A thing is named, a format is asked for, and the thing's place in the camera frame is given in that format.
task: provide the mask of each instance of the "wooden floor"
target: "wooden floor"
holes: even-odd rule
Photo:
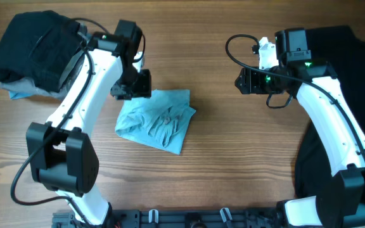
[[[114,127],[122,102],[107,97],[92,142],[98,186],[115,209],[244,208],[293,198],[294,163],[309,117],[296,101],[270,110],[266,96],[240,95],[233,85],[240,66],[226,56],[225,42],[234,34],[272,40],[291,27],[345,24],[365,40],[365,1],[62,1],[0,0],[0,38],[12,17],[26,11],[91,18],[110,30],[120,18],[134,20],[147,38],[153,89],[189,89],[197,110],[177,156],[119,138]],[[240,40],[231,49],[258,65],[252,44]],[[27,127],[43,123],[58,105],[41,97],[10,101],[0,90],[0,227],[50,227],[53,212],[69,210],[64,201],[19,206],[9,193],[27,157]],[[17,193],[27,201],[54,196],[33,183],[29,170]]]

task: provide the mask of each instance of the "crumpled white fabric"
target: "crumpled white fabric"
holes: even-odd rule
[[[189,120],[189,90],[151,92],[151,98],[124,101],[115,132],[125,139],[180,154]]]

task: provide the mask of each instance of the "brown background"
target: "brown background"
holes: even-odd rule
[[[365,40],[365,1],[62,1],[0,0],[0,38],[12,17],[26,11],[91,18],[110,30],[120,18],[134,20],[147,38],[153,89],[190,89],[197,110],[177,156],[119,138],[114,127],[122,102],[107,97],[92,142],[98,186],[116,209],[243,208],[293,198],[293,166],[309,118],[296,101],[270,110],[266,96],[241,96],[233,85],[240,66],[226,56],[225,41],[239,33],[272,40],[291,27],[345,24]],[[258,65],[252,44],[235,41],[231,49]],[[53,212],[69,209],[63,201],[19,206],[9,194],[27,157],[27,127],[43,123],[58,105],[42,97],[10,101],[0,90],[0,227],[50,227]],[[54,196],[29,171],[17,192],[28,201]]]

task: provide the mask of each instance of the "black fabric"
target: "black fabric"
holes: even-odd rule
[[[365,134],[365,42],[347,26],[306,31],[312,58],[329,60],[338,74],[345,100]],[[314,196],[331,178],[326,151],[311,123],[295,163],[295,193]]]
[[[60,77],[78,44],[61,31],[68,20],[53,11],[14,16],[0,41],[0,82],[30,77],[46,91],[60,90]],[[76,34],[80,24],[69,23]]]

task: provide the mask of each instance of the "folded cloth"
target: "folded cloth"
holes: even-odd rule
[[[15,15],[0,41],[0,82],[29,77],[36,87],[59,92],[61,74],[79,46],[68,35],[77,37],[80,23],[62,28],[67,21],[53,11]]]
[[[49,96],[56,99],[64,99],[68,94],[72,84],[76,80],[79,72],[81,71],[82,64],[84,62],[84,52],[79,51],[73,56],[73,58],[68,62],[66,68],[62,73],[62,77],[66,78],[63,82],[59,92],[47,92],[44,89],[35,86],[33,79],[24,77],[20,80],[9,83],[0,83],[0,88],[5,89],[10,92],[11,99],[26,98],[32,95]]]
[[[180,154],[189,120],[189,90],[154,90],[151,98],[124,101],[115,132],[125,139]]]

